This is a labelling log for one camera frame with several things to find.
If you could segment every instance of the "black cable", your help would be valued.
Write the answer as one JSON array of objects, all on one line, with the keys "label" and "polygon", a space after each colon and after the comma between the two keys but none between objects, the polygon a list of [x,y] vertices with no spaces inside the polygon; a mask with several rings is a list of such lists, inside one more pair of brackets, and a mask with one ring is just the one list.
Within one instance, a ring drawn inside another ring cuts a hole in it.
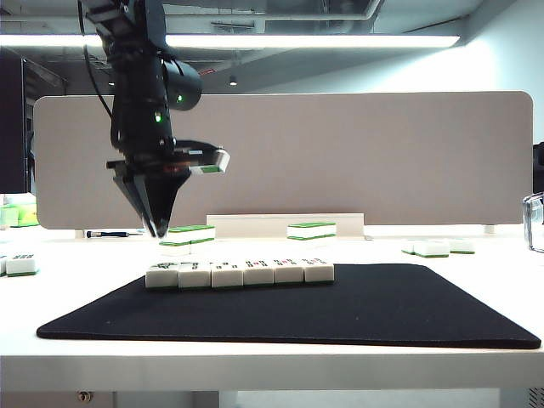
[{"label": "black cable", "polygon": [[453,22],[455,22],[455,21],[462,20],[462,19],[464,19],[465,17],[466,17],[466,16],[462,15],[461,17],[456,17],[455,19],[449,19],[449,20],[439,21],[438,23],[433,23],[433,24],[429,24],[429,25],[424,25],[423,27],[417,27],[417,28],[414,28],[414,29],[412,29],[412,30],[403,31],[402,33],[403,33],[403,34],[410,34],[411,32],[416,32],[416,31],[419,31],[419,30],[425,30],[426,28],[432,28],[432,27],[436,27],[436,26],[442,26],[443,24],[453,23]]},{"label": "black cable", "polygon": [[[81,0],[77,0],[77,16],[79,17],[79,30],[82,33],[82,36],[85,37],[85,26],[83,25],[83,8]],[[93,71],[91,70],[91,61],[88,57],[87,44],[83,44],[83,55],[85,55],[85,66],[87,67],[88,76],[91,79],[91,83],[93,84],[94,92],[99,97],[100,102],[104,106],[105,111],[111,119],[110,107],[108,106],[108,104],[105,103],[104,97],[100,93],[99,87],[94,80]]]}]

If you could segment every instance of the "fluorescent light strip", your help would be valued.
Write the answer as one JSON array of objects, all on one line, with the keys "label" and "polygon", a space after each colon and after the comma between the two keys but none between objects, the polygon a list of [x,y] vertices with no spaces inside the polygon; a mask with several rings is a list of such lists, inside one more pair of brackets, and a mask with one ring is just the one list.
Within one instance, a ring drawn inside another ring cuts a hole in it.
[{"label": "fluorescent light strip", "polygon": [[[168,35],[175,48],[261,49],[261,48],[448,48],[458,36],[266,36],[266,35]],[[0,46],[9,47],[101,47],[97,35],[0,35]]]},{"label": "fluorescent light strip", "polygon": [[266,35],[169,35],[175,48],[448,48],[459,36],[266,36]]},{"label": "fluorescent light strip", "polygon": [[99,36],[78,35],[0,35],[0,46],[6,47],[102,47]]}]

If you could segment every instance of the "black cloth mat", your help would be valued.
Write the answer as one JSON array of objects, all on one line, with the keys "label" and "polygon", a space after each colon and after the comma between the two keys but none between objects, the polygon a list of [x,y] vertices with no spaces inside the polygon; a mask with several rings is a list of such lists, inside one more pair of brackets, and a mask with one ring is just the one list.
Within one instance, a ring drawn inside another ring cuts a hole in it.
[{"label": "black cloth mat", "polygon": [[139,278],[37,329],[44,338],[538,349],[431,269],[336,265],[330,285],[151,292]]}]

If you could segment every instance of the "white desk divider panel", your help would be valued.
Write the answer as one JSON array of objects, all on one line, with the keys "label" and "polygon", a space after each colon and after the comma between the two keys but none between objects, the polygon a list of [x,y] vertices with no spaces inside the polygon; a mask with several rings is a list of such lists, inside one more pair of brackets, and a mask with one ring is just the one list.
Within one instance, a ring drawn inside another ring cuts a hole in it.
[{"label": "white desk divider panel", "polygon": [[365,234],[365,214],[236,214],[206,216],[206,224],[215,225],[217,238],[285,238],[287,225],[300,223],[336,223],[337,236]]},{"label": "white desk divider panel", "polygon": [[[222,145],[226,174],[193,176],[171,225],[208,214],[364,213],[366,224],[511,224],[532,190],[532,101],[521,92],[204,95],[173,134]],[[96,97],[35,107],[46,228],[137,228],[105,162]]]}]

